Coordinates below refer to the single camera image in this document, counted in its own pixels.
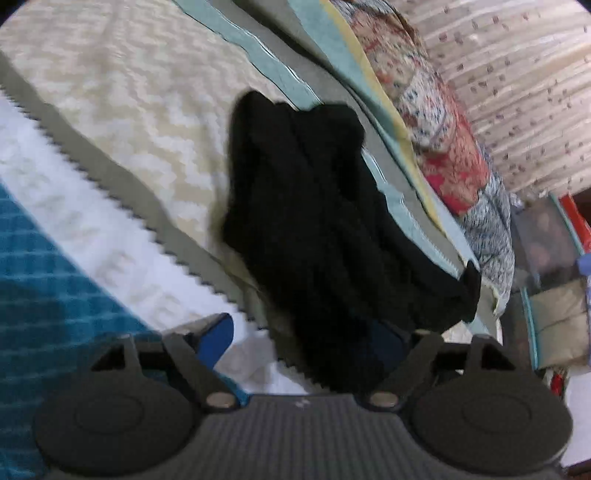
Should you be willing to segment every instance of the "metal screw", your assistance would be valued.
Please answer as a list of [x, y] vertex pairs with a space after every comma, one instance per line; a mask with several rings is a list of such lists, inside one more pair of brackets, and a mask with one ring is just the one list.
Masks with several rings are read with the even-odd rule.
[[207, 396], [206, 402], [213, 408], [232, 408], [236, 405], [236, 397], [225, 392], [214, 392]]
[[375, 392], [369, 398], [369, 402], [378, 408], [394, 408], [398, 405], [398, 396], [391, 392]]

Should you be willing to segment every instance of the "gray plastic part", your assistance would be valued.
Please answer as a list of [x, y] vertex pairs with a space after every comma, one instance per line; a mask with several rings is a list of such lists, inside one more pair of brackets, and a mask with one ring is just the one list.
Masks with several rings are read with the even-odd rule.
[[[50, 471], [46, 480], [80, 477]], [[170, 460], [127, 480], [486, 480], [423, 450], [401, 419], [365, 410], [351, 395], [256, 396], [203, 421]], [[560, 480], [558, 470], [507, 480]]]

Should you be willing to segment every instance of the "teal border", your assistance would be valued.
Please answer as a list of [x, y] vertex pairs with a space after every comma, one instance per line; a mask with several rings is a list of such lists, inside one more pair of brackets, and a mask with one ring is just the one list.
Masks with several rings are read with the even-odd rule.
[[534, 316], [531, 311], [530, 296], [527, 293], [526, 287], [523, 287], [520, 290], [520, 294], [521, 302], [523, 304], [523, 313], [525, 316], [525, 321], [527, 323], [527, 332], [529, 336], [531, 366], [534, 370], [537, 370], [540, 366], [540, 361], [538, 358], [538, 337], [535, 333], [535, 322]]

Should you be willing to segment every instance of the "black cloth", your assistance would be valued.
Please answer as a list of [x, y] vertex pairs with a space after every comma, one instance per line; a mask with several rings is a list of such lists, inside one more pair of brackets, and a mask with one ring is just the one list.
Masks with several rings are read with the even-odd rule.
[[372, 322], [443, 332], [471, 321], [480, 295], [473, 264], [457, 280], [398, 227], [363, 137], [346, 105], [294, 111], [258, 92], [239, 100], [230, 128], [223, 240], [293, 318], [314, 379], [336, 391], [366, 391], [387, 373]]

